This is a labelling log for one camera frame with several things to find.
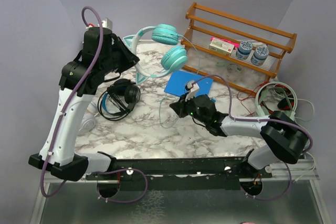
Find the teal cat-ear headphones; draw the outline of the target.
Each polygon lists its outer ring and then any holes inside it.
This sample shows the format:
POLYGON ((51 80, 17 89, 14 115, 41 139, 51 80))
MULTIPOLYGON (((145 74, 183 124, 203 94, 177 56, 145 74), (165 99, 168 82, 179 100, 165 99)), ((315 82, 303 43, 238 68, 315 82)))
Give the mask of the teal cat-ear headphones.
POLYGON ((147 79, 157 79, 166 77, 173 72, 180 70, 187 63, 187 51, 180 45, 182 35, 171 25, 158 24, 141 28, 136 34, 123 37, 128 49, 136 55, 138 47, 141 45, 142 37, 150 34, 152 42, 162 49, 159 64, 161 69, 149 72, 149 69, 142 63, 135 64, 135 82, 141 84, 147 79))

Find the black blue headphones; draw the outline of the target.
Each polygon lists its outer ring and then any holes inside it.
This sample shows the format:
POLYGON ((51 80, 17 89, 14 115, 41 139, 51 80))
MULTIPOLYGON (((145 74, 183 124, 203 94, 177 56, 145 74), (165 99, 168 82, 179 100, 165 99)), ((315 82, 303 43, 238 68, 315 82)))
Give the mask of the black blue headphones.
POLYGON ((140 101, 141 91, 135 82, 129 79, 120 79, 107 87, 97 102, 98 113, 108 121, 116 122, 124 119, 140 101), (107 101, 110 101, 118 112, 109 112, 107 101))

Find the white over-ear headphones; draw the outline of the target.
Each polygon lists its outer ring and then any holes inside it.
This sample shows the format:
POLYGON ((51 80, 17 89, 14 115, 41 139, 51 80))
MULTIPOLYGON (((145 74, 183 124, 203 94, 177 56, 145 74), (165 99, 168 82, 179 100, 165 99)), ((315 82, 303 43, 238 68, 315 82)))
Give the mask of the white over-ear headphones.
POLYGON ((93 102, 90 102, 86 112, 82 118, 81 126, 78 131, 78 135, 83 135, 91 131, 96 125, 96 116, 98 115, 98 109, 93 102))

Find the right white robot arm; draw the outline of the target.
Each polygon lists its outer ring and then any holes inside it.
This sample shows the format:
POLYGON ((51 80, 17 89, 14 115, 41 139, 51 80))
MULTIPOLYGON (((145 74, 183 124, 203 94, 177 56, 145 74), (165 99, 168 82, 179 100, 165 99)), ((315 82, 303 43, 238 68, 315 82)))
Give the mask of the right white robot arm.
POLYGON ((282 161, 297 163, 307 142, 309 133, 280 111, 269 116, 235 118, 219 112, 207 95, 187 99, 182 95, 170 108, 178 117, 191 116, 214 136, 248 136, 263 139, 266 145, 249 152, 241 171, 246 177, 254 177, 260 169, 282 161))

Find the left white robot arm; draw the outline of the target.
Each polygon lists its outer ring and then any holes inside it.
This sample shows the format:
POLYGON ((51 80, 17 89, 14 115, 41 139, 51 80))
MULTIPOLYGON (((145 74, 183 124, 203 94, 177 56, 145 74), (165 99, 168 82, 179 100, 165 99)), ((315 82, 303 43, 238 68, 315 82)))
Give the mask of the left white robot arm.
POLYGON ((76 154, 75 142, 87 107, 105 76, 122 73, 138 61, 111 29, 89 28, 82 50, 62 68, 58 106, 49 135, 39 153, 29 157, 29 165, 73 182, 96 172, 104 179, 112 178, 116 172, 112 156, 103 152, 76 154))

